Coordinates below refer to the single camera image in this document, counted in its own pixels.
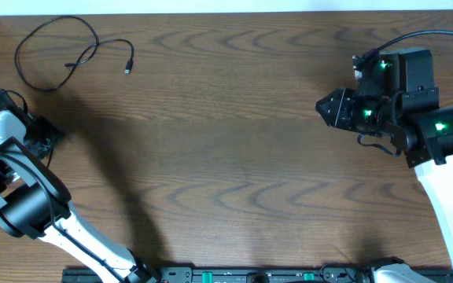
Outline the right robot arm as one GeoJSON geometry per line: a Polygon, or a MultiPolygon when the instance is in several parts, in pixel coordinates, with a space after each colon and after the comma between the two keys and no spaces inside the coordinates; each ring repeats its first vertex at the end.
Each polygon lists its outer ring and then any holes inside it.
{"type": "Polygon", "coordinates": [[[436,213],[453,271],[453,106],[440,107],[433,57],[424,48],[354,58],[357,89],[340,88],[317,101],[327,126],[388,137],[405,155],[436,213]]]}

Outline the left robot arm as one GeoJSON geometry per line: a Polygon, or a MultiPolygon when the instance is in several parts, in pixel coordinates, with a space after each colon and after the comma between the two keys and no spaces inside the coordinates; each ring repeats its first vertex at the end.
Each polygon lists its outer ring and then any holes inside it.
{"type": "Polygon", "coordinates": [[[63,133],[18,106],[14,94],[0,89],[0,227],[64,250],[103,282],[160,282],[152,267],[77,212],[67,187],[42,161],[63,133]]]}

